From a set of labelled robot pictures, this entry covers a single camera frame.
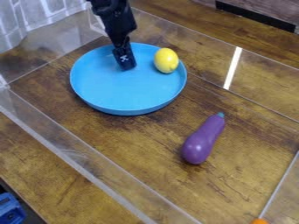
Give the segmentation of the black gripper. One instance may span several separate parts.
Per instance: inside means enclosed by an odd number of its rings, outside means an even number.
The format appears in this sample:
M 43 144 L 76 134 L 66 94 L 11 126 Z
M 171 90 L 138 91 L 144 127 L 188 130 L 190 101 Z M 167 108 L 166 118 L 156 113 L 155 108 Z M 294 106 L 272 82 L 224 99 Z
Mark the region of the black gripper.
M 112 51 L 116 63 L 123 71 L 136 67 L 136 58 L 128 41 L 128 34 L 136 29 L 136 20 L 128 0 L 87 0 L 91 9 L 100 17 L 106 33 L 115 45 Z

